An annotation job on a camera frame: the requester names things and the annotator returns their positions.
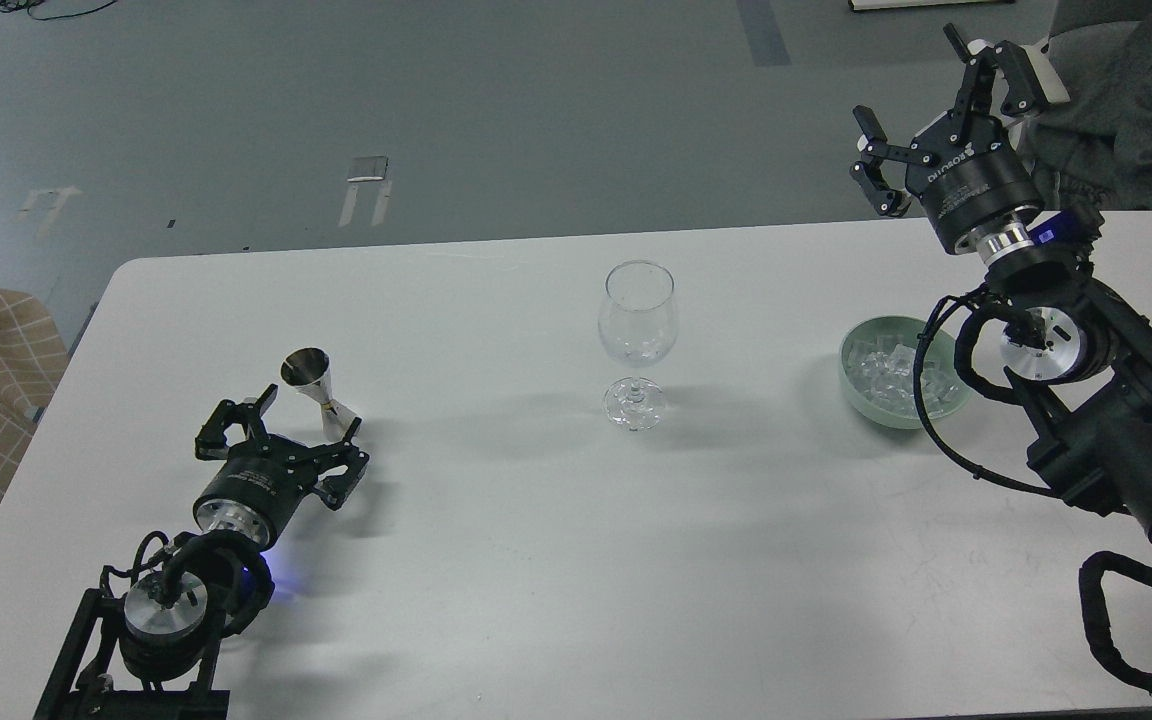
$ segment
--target green bowl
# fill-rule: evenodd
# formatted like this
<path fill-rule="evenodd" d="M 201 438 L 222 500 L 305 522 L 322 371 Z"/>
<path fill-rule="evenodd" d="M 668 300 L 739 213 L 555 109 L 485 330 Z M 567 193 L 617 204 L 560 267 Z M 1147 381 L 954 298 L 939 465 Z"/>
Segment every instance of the green bowl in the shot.
<path fill-rule="evenodd" d="M 861 389 L 856 388 L 850 377 L 847 377 L 847 356 L 851 354 L 852 346 L 856 342 L 867 341 L 877 343 L 878 336 L 900 336 L 904 339 L 905 346 L 914 347 L 918 342 L 918 333 L 923 332 L 924 324 L 923 320 L 915 318 L 905 318 L 900 314 L 885 314 L 882 318 L 869 319 L 856 325 L 856 327 L 846 334 L 846 338 L 842 338 L 842 344 L 838 348 L 838 380 L 842 384 L 842 396 L 847 397 L 847 404 L 855 407 L 856 411 L 859 411 L 865 418 L 876 420 L 876 423 L 887 429 L 916 430 L 923 427 L 922 423 L 918 422 L 918 415 L 914 412 L 912 406 L 908 415 L 896 414 L 896 411 L 877 406 L 864 395 L 861 395 Z M 954 338 L 948 336 L 948 333 L 945 331 L 935 334 L 932 346 L 927 349 L 925 361 L 933 361 L 938 367 L 946 374 L 954 377 L 955 381 L 957 381 L 957 377 L 954 374 Z M 955 414 L 968 401 L 968 397 L 972 395 L 965 387 L 961 387 L 961 381 L 957 382 L 960 386 L 958 389 L 942 402 L 940 409 L 929 411 L 931 419 L 937 420 L 945 418 L 946 415 Z"/>

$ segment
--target gray fabric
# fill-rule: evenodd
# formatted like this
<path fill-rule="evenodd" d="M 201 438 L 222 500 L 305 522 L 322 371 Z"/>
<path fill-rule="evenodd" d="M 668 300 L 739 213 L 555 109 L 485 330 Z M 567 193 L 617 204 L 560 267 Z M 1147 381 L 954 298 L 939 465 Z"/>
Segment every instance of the gray fabric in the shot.
<path fill-rule="evenodd" d="M 1056 206 L 1073 195 L 1100 209 L 1152 209 L 1152 13 L 1129 26 L 1083 26 L 1051 40 L 1073 101 L 1038 119 L 1030 147 Z"/>
<path fill-rule="evenodd" d="M 1093 24 L 1119 22 L 1146 17 L 1152 10 L 1152 0 L 1061 0 L 1052 17 L 1053 37 L 1071 29 Z"/>

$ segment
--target wine glass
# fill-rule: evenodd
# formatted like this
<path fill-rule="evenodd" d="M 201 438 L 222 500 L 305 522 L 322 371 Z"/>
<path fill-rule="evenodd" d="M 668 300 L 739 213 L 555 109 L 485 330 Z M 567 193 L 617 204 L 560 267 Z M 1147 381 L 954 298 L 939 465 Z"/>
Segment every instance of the wine glass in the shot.
<path fill-rule="evenodd" d="M 679 340 L 679 311 L 673 304 L 673 275 L 649 260 L 621 263 L 607 274 L 607 293 L 598 314 L 602 348 L 631 367 L 654 365 Z M 621 378 L 602 396 L 609 419 L 630 430 L 653 427 L 666 401 L 658 384 Z"/>

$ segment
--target metal jigger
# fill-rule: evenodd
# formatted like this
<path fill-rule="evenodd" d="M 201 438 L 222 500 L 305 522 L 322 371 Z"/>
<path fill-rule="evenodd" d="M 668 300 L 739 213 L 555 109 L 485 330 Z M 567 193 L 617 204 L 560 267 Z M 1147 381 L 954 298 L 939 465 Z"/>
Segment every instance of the metal jigger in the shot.
<path fill-rule="evenodd" d="M 317 347 L 303 347 L 283 359 L 282 376 L 283 382 L 311 397 L 323 409 L 323 433 L 329 441 L 344 437 L 349 424 L 358 415 L 332 396 L 328 354 Z"/>

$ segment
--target white table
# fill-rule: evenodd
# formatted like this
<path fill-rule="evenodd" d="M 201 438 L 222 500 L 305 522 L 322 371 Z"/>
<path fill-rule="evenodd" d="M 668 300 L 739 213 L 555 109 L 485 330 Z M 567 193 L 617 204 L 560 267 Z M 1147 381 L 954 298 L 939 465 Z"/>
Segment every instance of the white table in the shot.
<path fill-rule="evenodd" d="M 1098 276 L 1152 319 L 1152 214 L 1106 234 Z M 682 331 L 650 370 L 673 415 L 630 433 L 602 418 L 628 373 L 594 319 L 641 256 L 675 274 Z M 279 592 L 215 679 L 236 720 L 1147 705 L 1087 654 L 1075 584 L 1098 550 L 1152 564 L 1137 524 L 973 482 L 838 393 L 851 325 L 982 275 L 916 219 L 124 265 L 0 509 L 0 719 L 32 714 L 101 564 L 194 529 L 212 407 L 302 346 L 372 464 L 270 552 Z M 287 387 L 266 420 L 321 441 Z M 975 397 L 942 430 L 1036 479 L 1020 410 Z M 1108 591 L 1152 670 L 1152 593 Z"/>

